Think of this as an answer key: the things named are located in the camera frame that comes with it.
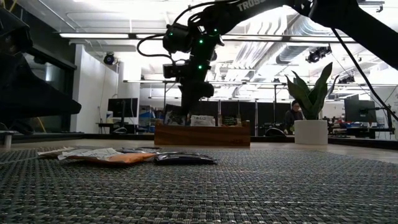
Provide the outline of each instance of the woven mat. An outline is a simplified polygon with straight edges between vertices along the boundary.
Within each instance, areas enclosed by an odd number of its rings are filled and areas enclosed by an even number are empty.
[[[0,223],[398,223],[398,165],[201,150],[217,166],[109,167],[0,153]]]

